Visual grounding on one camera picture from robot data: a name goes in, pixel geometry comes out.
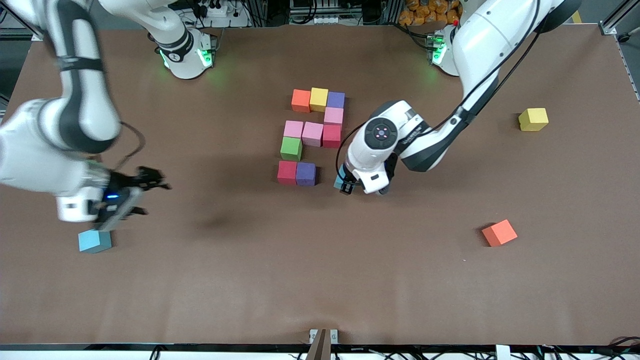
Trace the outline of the red foam cube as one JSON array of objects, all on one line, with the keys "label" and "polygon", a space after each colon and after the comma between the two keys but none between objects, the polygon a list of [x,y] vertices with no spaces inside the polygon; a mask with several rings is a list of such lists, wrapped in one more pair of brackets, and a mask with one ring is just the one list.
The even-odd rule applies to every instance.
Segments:
[{"label": "red foam cube", "polygon": [[342,142],[342,126],[340,124],[333,123],[323,125],[321,141],[323,148],[340,148]]},{"label": "red foam cube", "polygon": [[285,186],[297,186],[297,168],[297,161],[279,161],[277,172],[278,183]]}]

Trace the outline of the green foam cube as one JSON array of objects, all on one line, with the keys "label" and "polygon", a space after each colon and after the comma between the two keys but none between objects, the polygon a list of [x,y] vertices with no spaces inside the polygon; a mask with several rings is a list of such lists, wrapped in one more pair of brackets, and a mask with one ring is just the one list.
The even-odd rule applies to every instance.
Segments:
[{"label": "green foam cube", "polygon": [[279,154],[282,160],[299,162],[302,159],[303,143],[300,137],[282,137]]}]

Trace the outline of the yellow foam cube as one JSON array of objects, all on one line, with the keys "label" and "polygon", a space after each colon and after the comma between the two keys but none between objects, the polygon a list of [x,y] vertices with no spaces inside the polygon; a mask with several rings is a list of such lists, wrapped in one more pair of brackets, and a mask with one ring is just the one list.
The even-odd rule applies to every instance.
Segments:
[{"label": "yellow foam cube", "polygon": [[522,132],[539,132],[549,123],[545,108],[528,108],[518,116]]},{"label": "yellow foam cube", "polygon": [[329,90],[326,88],[311,88],[310,110],[312,112],[325,112],[329,99]]}]

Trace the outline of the orange foam cube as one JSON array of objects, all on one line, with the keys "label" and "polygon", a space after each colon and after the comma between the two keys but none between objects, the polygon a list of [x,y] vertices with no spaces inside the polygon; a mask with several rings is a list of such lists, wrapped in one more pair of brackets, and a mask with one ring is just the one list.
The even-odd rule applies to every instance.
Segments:
[{"label": "orange foam cube", "polygon": [[299,113],[310,113],[310,100],[311,91],[309,89],[293,89],[290,102],[291,110]]},{"label": "orange foam cube", "polygon": [[518,237],[508,219],[487,226],[481,232],[492,248],[503,246]]}]

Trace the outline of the table cover sheet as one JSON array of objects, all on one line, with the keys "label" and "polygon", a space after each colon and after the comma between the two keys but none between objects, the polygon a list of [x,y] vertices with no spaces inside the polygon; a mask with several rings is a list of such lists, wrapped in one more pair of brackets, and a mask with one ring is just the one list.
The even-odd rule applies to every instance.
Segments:
[{"label": "table cover sheet", "polygon": [[[406,100],[436,125],[459,80],[390,27],[226,30],[215,67],[169,73],[144,30],[100,39],[114,102],[146,138],[128,162],[171,190],[114,248],[80,253],[82,223],[50,194],[0,186],[0,343],[606,345],[640,337],[640,103],[615,40],[563,25],[426,173],[400,163],[384,196],[276,180],[293,89],[347,96],[343,132]],[[521,131],[526,109],[549,123]],[[518,237],[491,247],[507,219]]]}]

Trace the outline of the orange snack bags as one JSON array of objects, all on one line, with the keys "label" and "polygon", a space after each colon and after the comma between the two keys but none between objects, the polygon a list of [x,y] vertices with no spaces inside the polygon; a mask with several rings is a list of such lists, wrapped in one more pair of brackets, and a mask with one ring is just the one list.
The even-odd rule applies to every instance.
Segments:
[{"label": "orange snack bags", "polygon": [[402,27],[432,22],[458,25],[463,11],[461,0],[404,0],[397,22]]}]

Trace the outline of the silver metal bracket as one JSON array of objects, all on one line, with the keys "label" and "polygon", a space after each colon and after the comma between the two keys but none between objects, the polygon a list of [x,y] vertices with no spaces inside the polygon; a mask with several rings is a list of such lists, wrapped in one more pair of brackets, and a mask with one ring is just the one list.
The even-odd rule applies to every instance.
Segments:
[{"label": "silver metal bracket", "polygon": [[[311,329],[311,330],[309,330],[308,343],[312,344],[313,341],[316,339],[317,335],[320,332],[322,332],[320,329]],[[325,338],[330,340],[330,344],[332,344],[332,346],[340,344],[340,342],[339,342],[339,331],[337,329],[326,329]]]}]

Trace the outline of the brown wooden post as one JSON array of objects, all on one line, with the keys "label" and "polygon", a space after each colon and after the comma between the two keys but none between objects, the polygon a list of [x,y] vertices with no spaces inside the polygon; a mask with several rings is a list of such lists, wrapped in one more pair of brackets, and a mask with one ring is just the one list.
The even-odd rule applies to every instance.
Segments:
[{"label": "brown wooden post", "polygon": [[304,360],[332,360],[332,344],[325,337],[326,329],[320,329],[320,331],[313,343],[310,344]]}]

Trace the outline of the aluminium frame profile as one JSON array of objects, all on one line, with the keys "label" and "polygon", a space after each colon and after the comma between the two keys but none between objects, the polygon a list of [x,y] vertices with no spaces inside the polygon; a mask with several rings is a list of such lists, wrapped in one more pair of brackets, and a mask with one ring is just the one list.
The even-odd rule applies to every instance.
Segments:
[{"label": "aluminium frame profile", "polygon": [[640,103],[640,0],[620,0],[598,22],[598,28],[603,36],[615,41],[631,89]]}]

